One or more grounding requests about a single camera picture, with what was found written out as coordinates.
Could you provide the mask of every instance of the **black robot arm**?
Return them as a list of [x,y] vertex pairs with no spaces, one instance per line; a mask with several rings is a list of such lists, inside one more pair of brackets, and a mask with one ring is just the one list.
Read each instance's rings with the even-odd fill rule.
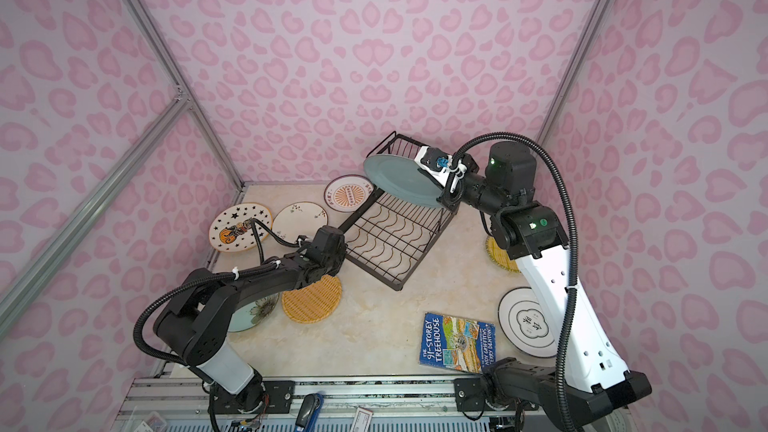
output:
[[[187,366],[208,384],[217,383],[222,388],[217,395],[225,402],[251,412],[263,403],[264,388],[261,375],[226,341],[232,314],[260,298],[304,288],[326,274],[335,276],[345,252],[344,234],[323,226],[299,251],[269,258],[259,267],[220,274],[198,268],[142,313],[134,327],[134,342],[153,357]],[[152,348],[142,335],[149,316],[166,302],[153,330],[172,354]]]
[[[491,147],[485,176],[480,176],[466,151],[489,140],[499,142]],[[552,209],[533,200],[536,160],[531,150],[552,174],[568,234]],[[468,388],[482,391],[476,404],[527,400],[540,404],[558,428],[570,432],[650,394],[648,378],[629,370],[578,281],[574,211],[560,172],[543,148],[525,136],[494,132],[470,140],[454,156],[423,146],[414,160],[418,171],[442,189],[438,201],[443,206],[455,210],[464,202],[491,216],[490,234],[516,261],[552,335],[559,338],[554,368],[514,359],[485,368],[474,379],[476,387]],[[470,410],[482,410],[475,407]]]

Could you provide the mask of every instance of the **pink leopard print wall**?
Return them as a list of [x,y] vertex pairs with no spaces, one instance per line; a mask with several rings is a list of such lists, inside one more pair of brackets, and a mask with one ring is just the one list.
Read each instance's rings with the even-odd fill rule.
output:
[[594,0],[145,1],[243,177],[283,181],[391,130],[535,136]]
[[0,297],[170,102],[120,0],[0,0]]
[[768,0],[618,0],[547,147],[640,430],[768,430]]
[[0,343],[0,429],[108,430],[131,381],[154,365],[131,338],[137,317],[204,264],[208,226],[233,199],[182,116]]

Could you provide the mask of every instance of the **book cover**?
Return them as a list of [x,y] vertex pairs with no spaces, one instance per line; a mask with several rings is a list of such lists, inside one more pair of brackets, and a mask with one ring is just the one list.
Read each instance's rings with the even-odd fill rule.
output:
[[496,361],[494,324],[427,312],[419,363],[479,373]]

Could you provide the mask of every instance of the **teal plate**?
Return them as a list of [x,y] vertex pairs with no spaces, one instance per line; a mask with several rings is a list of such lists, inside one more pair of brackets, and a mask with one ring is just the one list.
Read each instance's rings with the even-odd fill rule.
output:
[[242,332],[255,327],[263,321],[267,315],[275,310],[275,306],[280,301],[280,294],[273,294],[269,297],[260,298],[237,309],[232,314],[228,332]]
[[418,206],[441,207],[437,198],[442,188],[421,174],[412,158],[378,154],[367,158],[362,168],[370,181],[389,195]]

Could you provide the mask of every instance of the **plate with chinese characters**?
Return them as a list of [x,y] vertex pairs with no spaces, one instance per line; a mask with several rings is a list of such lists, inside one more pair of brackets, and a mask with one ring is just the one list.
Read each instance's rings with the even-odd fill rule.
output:
[[324,208],[314,202],[297,202],[275,216],[272,232],[288,242],[295,242],[299,235],[312,240],[317,229],[327,225],[328,213]]
[[354,212],[373,192],[373,184],[363,176],[341,176],[322,194],[326,204],[338,212]]
[[558,352],[558,344],[530,287],[506,293],[498,305],[498,321],[507,339],[526,354],[552,358]]
[[[216,216],[208,228],[208,242],[219,252],[239,252],[256,246],[251,220],[257,219],[267,226],[272,226],[270,210],[255,202],[245,202],[231,206]],[[261,227],[256,231],[263,242],[269,237]]]

